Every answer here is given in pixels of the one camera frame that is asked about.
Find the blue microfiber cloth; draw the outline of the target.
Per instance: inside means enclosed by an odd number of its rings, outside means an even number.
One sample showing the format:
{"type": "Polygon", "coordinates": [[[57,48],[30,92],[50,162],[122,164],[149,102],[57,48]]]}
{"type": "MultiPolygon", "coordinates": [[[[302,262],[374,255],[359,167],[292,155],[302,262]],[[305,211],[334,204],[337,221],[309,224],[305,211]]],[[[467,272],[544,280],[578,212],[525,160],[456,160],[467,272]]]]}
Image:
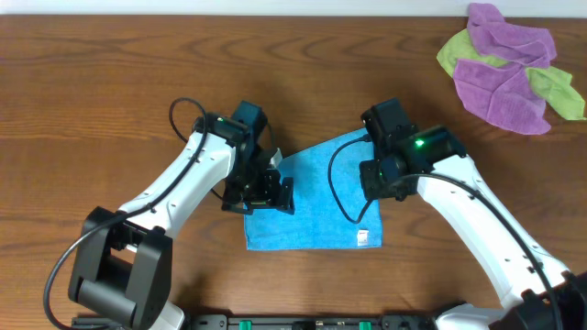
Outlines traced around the blue microfiber cloth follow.
{"type": "Polygon", "coordinates": [[[294,214],[256,210],[244,221],[247,249],[379,248],[382,217],[377,201],[365,214],[359,165],[373,158],[367,131],[355,130],[304,149],[279,165],[293,178],[294,214]]]}

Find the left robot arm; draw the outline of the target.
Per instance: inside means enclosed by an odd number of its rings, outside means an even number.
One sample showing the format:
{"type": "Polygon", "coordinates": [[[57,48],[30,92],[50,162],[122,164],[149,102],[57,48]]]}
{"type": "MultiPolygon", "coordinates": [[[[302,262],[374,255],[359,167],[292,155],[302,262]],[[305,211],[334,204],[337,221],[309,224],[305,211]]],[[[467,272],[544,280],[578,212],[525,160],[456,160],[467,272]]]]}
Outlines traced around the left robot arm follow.
{"type": "Polygon", "coordinates": [[[294,213],[294,181],[278,170],[281,152],[264,149],[262,109],[241,102],[231,116],[204,112],[185,147],[133,200],[85,219],[68,295],[99,314],[94,329],[180,329],[185,315],[168,301],[174,239],[220,182],[224,211],[294,213]]]}

